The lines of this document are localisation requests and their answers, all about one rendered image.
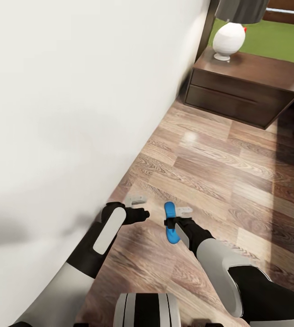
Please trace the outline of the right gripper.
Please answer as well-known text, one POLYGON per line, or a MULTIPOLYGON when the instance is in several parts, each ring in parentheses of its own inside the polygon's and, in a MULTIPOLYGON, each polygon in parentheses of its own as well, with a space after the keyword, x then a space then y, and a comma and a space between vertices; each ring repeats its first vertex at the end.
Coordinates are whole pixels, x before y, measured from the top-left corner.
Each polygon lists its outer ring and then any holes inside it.
POLYGON ((175 224, 178 220, 179 217, 166 218, 166 220, 164 220, 164 225, 167 226, 168 229, 175 229, 175 224))

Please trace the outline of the sandal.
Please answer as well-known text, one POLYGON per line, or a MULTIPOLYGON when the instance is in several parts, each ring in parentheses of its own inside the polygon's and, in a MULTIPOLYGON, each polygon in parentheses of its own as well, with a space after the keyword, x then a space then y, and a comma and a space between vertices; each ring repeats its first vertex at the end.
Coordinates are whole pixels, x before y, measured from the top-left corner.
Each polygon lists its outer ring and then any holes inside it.
MULTIPOLYGON (((165 211, 166 211, 166 217, 167 218, 173 218, 175 217, 175 204, 173 202, 166 202, 165 203, 165 211)), ((178 237, 175 229, 167 229, 167 239, 171 244, 175 244, 179 242, 180 238, 178 237)))

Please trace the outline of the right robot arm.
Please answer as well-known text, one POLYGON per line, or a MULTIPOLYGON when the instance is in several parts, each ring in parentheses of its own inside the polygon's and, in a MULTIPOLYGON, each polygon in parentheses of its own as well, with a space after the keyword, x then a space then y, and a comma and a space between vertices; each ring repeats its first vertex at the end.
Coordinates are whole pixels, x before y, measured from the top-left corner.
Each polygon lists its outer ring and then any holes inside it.
POLYGON ((175 208, 164 225, 175 229, 207 274, 226 311, 250 327, 294 327, 294 292, 281 286, 250 260, 215 239, 191 217, 190 207, 175 208))

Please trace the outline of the robot trunk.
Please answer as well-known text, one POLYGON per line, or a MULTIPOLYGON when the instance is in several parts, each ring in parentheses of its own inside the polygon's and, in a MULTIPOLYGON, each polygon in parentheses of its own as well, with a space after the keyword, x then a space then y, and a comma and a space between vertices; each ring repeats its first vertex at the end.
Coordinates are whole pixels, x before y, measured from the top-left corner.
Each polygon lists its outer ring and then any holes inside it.
POLYGON ((181 327, 173 293, 122 293, 113 327, 181 327))

